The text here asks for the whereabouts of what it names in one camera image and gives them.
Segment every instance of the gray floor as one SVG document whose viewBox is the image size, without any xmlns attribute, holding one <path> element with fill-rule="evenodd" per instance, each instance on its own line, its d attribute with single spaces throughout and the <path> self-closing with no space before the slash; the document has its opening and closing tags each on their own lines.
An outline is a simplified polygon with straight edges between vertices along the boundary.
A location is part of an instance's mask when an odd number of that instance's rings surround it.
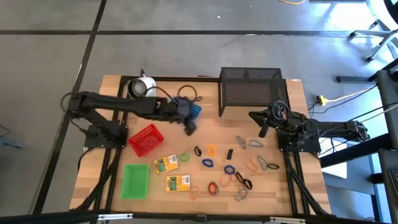
<svg viewBox="0 0 398 224">
<path fill-rule="evenodd" d="M 99 4 L 99 0 L 3 0 L 0 29 L 91 29 Z M 354 30 L 366 29 L 372 21 L 363 2 L 305 1 L 290 6 L 277 0 L 113 0 L 106 6 L 100 29 Z M 0 123 L 12 131 L 10 137 L 25 143 L 23 149 L 0 149 L 0 216 L 29 211 L 62 117 L 59 100 L 72 88 L 87 40 L 87 36 L 0 36 Z M 137 75 L 140 68 L 153 76 L 216 77 L 223 66 L 276 67 L 284 78 L 303 80 L 310 105 L 315 95 L 335 98 L 368 88 L 337 84 L 334 77 L 372 75 L 392 61 L 387 49 L 375 61 L 363 61 L 379 42 L 362 37 L 347 41 L 341 37 L 99 36 L 81 90 L 98 91 L 103 75 Z M 344 121 L 379 105 L 373 90 L 361 100 L 314 118 Z M 386 132 L 385 126 L 378 125 L 383 122 L 378 118 L 366 124 L 375 127 L 372 136 Z M 82 134 L 70 127 L 45 212 L 68 209 L 83 141 Z M 331 203 L 332 212 L 340 213 L 335 209 L 338 204 Z"/>
</svg>

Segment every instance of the wooden tabletop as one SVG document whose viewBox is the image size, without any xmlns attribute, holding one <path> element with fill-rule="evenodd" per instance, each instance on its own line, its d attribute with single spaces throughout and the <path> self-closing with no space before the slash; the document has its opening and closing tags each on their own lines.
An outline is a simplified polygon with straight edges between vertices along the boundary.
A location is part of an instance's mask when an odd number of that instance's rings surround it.
<svg viewBox="0 0 398 224">
<path fill-rule="evenodd" d="M 116 96 L 121 76 L 105 75 L 99 93 Z M 300 80 L 286 80 L 290 105 L 293 111 L 307 114 L 303 86 Z M 138 158 L 129 144 L 121 153 L 116 185 L 114 189 L 112 211 L 132 212 L 155 212 L 155 213 L 207 213 L 207 214 L 230 214 L 230 215 L 291 215 L 289 191 L 283 155 L 279 151 L 277 136 L 274 129 L 270 128 L 265 138 L 259 138 L 259 127 L 255 122 L 242 120 L 221 119 L 218 116 L 218 85 L 209 82 L 157 82 L 172 96 L 177 94 L 182 85 L 192 85 L 203 100 L 197 104 L 202 107 L 200 116 L 196 120 L 198 129 L 192 136 L 186 136 L 181 124 L 170 124 L 168 122 L 149 121 L 140 119 L 134 114 L 127 117 L 129 126 L 129 138 L 150 124 L 155 124 L 164 137 L 164 142 L 145 157 Z M 182 91 L 184 96 L 193 96 L 192 91 L 186 88 Z M 113 112 L 98 110 L 104 117 L 111 119 Z M 257 140 L 264 147 L 247 147 L 241 149 L 236 140 L 241 136 L 246 142 Z M 218 155 L 209 156 L 208 146 L 216 147 Z M 197 157 L 193 149 L 198 146 L 202 150 L 202 156 Z M 234 149 L 230 161 L 226 160 L 229 149 Z M 156 174 L 154 160 L 171 154 L 190 154 L 189 162 L 178 162 L 179 168 L 163 174 Z M 268 163 L 280 165 L 280 169 L 261 168 L 253 175 L 246 166 L 246 161 L 252 159 L 257 166 L 257 156 L 260 155 Z M 94 149 L 89 152 L 81 162 L 80 171 L 76 180 L 70 208 L 79 206 L 85 197 L 93 190 L 100 175 L 103 162 L 104 149 Z M 300 153 L 305 185 L 313 197 L 323 209 L 330 212 L 325 183 L 321 172 L 320 163 L 310 153 Z M 202 159 L 213 159 L 215 166 L 207 168 L 201 164 Z M 147 197 L 144 200 L 124 200 L 121 198 L 121 186 L 123 181 L 124 166 L 127 164 L 148 164 L 149 176 L 147 186 Z M 224 174 L 224 166 L 234 166 L 245 178 L 253 183 L 253 189 L 248 197 L 242 201 L 236 201 L 234 196 L 238 193 L 236 184 L 231 183 L 227 187 L 221 187 L 220 179 Z M 192 201 L 189 192 L 166 192 L 166 176 L 168 175 L 190 175 L 191 185 L 200 188 L 199 197 Z M 208 184 L 216 182 L 220 192 L 216 196 L 208 193 Z M 108 186 L 105 186 L 101 201 L 104 208 Z M 299 211 L 302 212 L 300 191 L 296 188 L 296 196 Z"/>
</svg>

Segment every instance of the yellow cable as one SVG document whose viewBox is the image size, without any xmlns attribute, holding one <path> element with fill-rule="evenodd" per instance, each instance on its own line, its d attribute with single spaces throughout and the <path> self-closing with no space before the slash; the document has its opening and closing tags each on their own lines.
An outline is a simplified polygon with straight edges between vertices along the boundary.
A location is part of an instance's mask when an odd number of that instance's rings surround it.
<svg viewBox="0 0 398 224">
<path fill-rule="evenodd" d="M 350 96 L 353 96 L 353 95 L 357 95 L 358 93 L 363 93 L 363 92 L 368 91 L 368 90 L 369 90 L 369 89 L 357 91 L 357 92 L 352 93 L 352 94 L 350 94 L 350 95 L 342 96 L 342 97 L 337 98 L 337 99 L 334 99 L 334 100 L 325 99 L 325 101 L 326 101 L 326 102 L 336 102 L 336 101 L 338 101 L 338 100 L 342 100 L 342 99 L 344 99 L 344 98 L 347 98 L 347 97 L 350 97 Z"/>
<path fill-rule="evenodd" d="M 300 2 L 288 2 L 288 1 L 284 1 L 284 0 L 279 0 L 279 1 L 281 1 L 281 2 L 283 2 L 283 3 L 286 3 L 286 4 L 296 4 L 296 5 L 298 5 L 298 4 L 303 3 L 305 0 L 302 0 L 302 1 L 300 1 Z"/>
</svg>

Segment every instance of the red plastic basket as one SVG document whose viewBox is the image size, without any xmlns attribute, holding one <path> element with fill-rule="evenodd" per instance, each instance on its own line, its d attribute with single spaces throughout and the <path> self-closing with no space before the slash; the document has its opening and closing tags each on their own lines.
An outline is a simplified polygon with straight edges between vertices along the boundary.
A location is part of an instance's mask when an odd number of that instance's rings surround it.
<svg viewBox="0 0 398 224">
<path fill-rule="evenodd" d="M 131 147 L 138 157 L 145 156 L 154 148 L 162 144 L 163 136 L 155 125 L 151 124 L 129 139 Z"/>
</svg>

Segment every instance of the green plastic tray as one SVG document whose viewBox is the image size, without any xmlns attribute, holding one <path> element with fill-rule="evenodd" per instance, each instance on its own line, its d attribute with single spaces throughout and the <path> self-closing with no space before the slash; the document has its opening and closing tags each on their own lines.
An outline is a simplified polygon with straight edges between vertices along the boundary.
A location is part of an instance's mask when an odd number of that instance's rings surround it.
<svg viewBox="0 0 398 224">
<path fill-rule="evenodd" d="M 148 164 L 124 167 L 122 199 L 144 199 L 147 196 Z"/>
</svg>

